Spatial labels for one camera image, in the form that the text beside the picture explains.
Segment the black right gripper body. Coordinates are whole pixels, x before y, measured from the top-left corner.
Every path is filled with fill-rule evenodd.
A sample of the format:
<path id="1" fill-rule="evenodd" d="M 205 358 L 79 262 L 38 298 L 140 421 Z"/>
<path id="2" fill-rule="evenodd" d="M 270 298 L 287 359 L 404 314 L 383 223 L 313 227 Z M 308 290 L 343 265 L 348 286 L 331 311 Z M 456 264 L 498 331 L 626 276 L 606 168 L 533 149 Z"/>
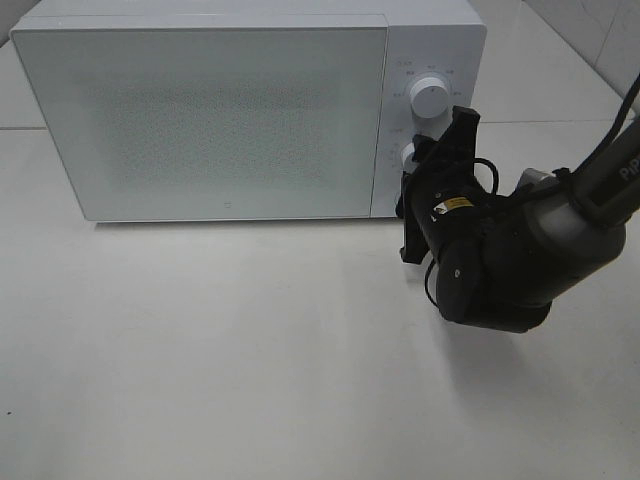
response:
<path id="1" fill-rule="evenodd" d="M 483 158 L 416 149 L 406 162 L 397 214 L 404 221 L 403 262 L 420 264 L 431 254 L 439 265 L 481 263 L 482 222 L 471 214 L 486 206 L 493 191 L 475 176 Z"/>

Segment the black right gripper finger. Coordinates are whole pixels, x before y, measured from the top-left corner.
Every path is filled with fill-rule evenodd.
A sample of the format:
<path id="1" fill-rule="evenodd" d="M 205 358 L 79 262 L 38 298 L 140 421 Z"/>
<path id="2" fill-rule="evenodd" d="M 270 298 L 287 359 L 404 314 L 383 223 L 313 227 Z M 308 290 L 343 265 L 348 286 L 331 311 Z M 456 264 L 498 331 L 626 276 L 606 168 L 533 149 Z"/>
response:
<path id="1" fill-rule="evenodd" d="M 413 163 L 423 162 L 435 146 L 435 140 L 429 136 L 416 134 L 412 138 L 414 153 L 412 156 Z"/>

